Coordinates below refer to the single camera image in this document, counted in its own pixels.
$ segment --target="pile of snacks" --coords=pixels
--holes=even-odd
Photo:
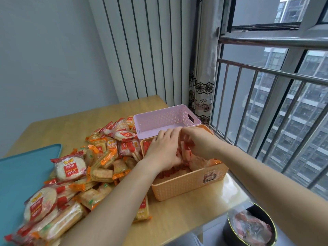
[[[5,236],[6,241],[28,246],[58,245],[65,232],[95,209],[142,160],[133,116],[110,122],[85,140],[86,144],[71,154],[51,159],[54,170],[44,186],[24,203],[22,225]],[[144,153],[149,146],[145,141]],[[192,155],[183,141],[179,141],[176,155],[181,164],[158,174],[153,184],[219,163]],[[150,218],[146,195],[133,222]]]

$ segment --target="curtain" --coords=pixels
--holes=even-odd
[[[189,109],[209,124],[223,2],[197,0],[190,61]]]

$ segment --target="basket handle hole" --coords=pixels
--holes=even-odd
[[[188,118],[194,123],[195,120],[191,117],[191,115],[188,114]]]

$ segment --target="wall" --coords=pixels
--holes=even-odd
[[[196,0],[89,0],[120,102],[188,104]]]
[[[0,0],[0,31],[0,157],[31,122],[118,102],[88,0]]]

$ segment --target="person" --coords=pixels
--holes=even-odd
[[[273,221],[297,245],[327,245],[328,202],[260,163],[239,148],[202,128],[160,131],[145,157],[84,220],[64,237],[61,246],[121,245],[155,177],[180,164],[178,138],[193,154],[224,162]]]

